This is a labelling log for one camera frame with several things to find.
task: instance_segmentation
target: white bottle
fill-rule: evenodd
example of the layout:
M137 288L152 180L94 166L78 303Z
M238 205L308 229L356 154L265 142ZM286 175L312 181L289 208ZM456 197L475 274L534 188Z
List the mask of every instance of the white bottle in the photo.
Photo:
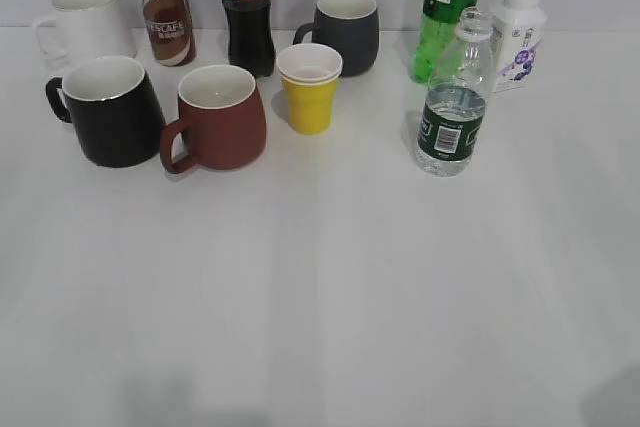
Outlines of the white bottle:
M539 4L540 0L503 0L491 8L491 46L496 63L494 92L527 84L547 23Z

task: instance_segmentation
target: nescafe bottle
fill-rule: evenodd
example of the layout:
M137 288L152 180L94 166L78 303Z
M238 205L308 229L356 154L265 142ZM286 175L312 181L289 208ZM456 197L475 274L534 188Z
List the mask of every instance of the nescafe bottle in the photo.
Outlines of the nescafe bottle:
M229 23L229 62L254 77L273 74L271 0L222 0Z
M191 62L196 44L185 1L143 0L142 9L156 60L168 67Z

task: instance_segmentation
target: mug handle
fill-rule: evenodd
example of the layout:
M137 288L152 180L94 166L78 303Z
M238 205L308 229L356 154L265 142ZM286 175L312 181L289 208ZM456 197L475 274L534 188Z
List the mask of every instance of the mug handle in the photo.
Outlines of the mug handle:
M310 24L304 24L302 27L296 30L296 35L293 37L293 45L301 44L302 41L304 40L304 36L307 35L309 32L313 31L315 27L316 27L316 24L312 22Z
M167 125L162 131L160 137L160 159L162 165L170 174L184 174L191 167L198 163L198 159L192 154L187 154L177 162L173 161L173 141L178 134L181 134L191 126L191 123L185 119L178 119Z
M44 42L42 42L42 37L40 37L40 27L44 27L45 25L55 26L56 25L55 15L53 14L47 15L46 17L42 17L41 19L38 19L31 24L31 30L33 30L33 33L36 36L36 40L38 41L38 46L40 47L40 50L44 54L45 59L56 60L62 57L66 57L67 52L62 47L57 45L54 45L54 46L45 45Z
M56 117L65 124L70 124L71 114L60 98L60 93L58 92L60 89L62 89L62 77L54 77L47 82L44 91L47 94L47 100L49 101L49 105L51 105L53 113L56 114Z

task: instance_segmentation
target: stacked cups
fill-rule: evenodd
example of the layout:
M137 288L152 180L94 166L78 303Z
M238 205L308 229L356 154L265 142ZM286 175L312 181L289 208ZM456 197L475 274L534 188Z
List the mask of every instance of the stacked cups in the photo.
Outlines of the stacked cups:
M342 65L340 54L322 44L297 44L280 53L276 67L289 98L293 130L315 135L329 128Z

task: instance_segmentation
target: mug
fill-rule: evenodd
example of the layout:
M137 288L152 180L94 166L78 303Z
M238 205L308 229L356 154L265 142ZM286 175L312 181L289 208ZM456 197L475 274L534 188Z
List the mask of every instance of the mug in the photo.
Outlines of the mug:
M327 45L342 56L343 77L364 74L378 57L378 4L375 0L319 0L313 23L300 27L293 43L301 43L309 32L312 42Z
M260 157L267 121L256 79L232 65L196 69L178 85L179 119L162 132L160 157L167 172L182 174L195 165L239 169ZM178 134L187 155L175 162Z
M138 61L130 57L88 61L64 79L51 79L46 94L54 114L73 124L82 151L93 163L131 167L158 153L165 121Z
M72 64L98 57L135 57L137 49L117 0L51 0L54 13L32 24L46 59L69 57ZM40 27L55 25L64 47L46 45Z
M322 44L297 44L276 59L289 100L289 124L299 134L316 135L331 126L342 57Z

